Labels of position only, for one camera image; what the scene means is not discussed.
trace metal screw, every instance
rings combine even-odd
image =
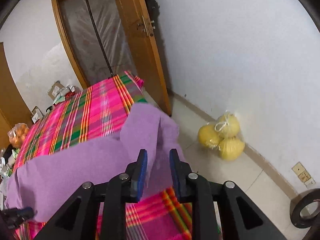
[[[228,187],[228,188],[234,188],[234,187],[235,187],[235,184],[234,184],[232,181],[227,181],[227,182],[226,182],[226,187]]]
[[[188,174],[189,179],[197,179],[198,178],[198,174],[192,172]]]
[[[82,184],[82,187],[85,188],[85,189],[91,188],[91,186],[92,186],[92,183],[90,181],[84,182]]]
[[[126,174],[126,173],[121,173],[121,174],[119,175],[119,178],[125,180],[125,179],[129,178],[129,175]]]

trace baseboard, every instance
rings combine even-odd
[[[206,120],[207,122],[214,122],[210,115],[199,109],[197,106],[193,105],[189,101],[187,101],[182,96],[169,91],[171,95],[173,95],[177,100],[185,104],[190,110],[198,114],[201,118]],[[255,149],[253,149],[250,145],[246,144],[244,148],[244,152],[260,167],[263,171],[278,185],[278,187],[290,198],[294,200],[294,202],[301,199],[301,197],[297,194],[294,188],[290,185],[290,183],[268,162],[261,154],[259,154]]]

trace electrical outlet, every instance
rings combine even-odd
[[[306,187],[307,187],[308,189],[313,189],[314,186],[315,186],[315,184],[316,184],[316,182],[315,182],[315,180],[314,180],[313,178],[308,179],[308,180],[304,183],[304,185],[306,185]]]
[[[304,183],[306,182],[308,179],[311,179],[310,174],[307,171],[302,172],[298,178]]]
[[[301,162],[298,162],[296,165],[292,167],[292,170],[297,176],[299,176],[301,173],[303,173],[306,169],[303,167]]]

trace white string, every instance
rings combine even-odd
[[[214,130],[215,130],[216,132],[221,132],[222,129],[223,129],[226,125],[229,125],[229,123],[228,123],[228,116],[226,116],[226,115],[224,115],[224,116],[225,116],[226,120],[223,121],[223,122],[218,122],[218,123],[214,126]]]

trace black gripper frame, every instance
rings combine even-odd
[[[181,162],[176,149],[169,155],[175,195],[192,203],[192,239],[218,240],[213,202],[217,202],[224,240],[286,240],[276,226],[232,181],[209,182]]]
[[[125,203],[137,203],[143,192],[148,157],[140,150],[138,159],[125,173],[109,182],[82,184],[61,206],[34,240],[94,240],[100,203],[104,202],[100,240],[125,240]]]

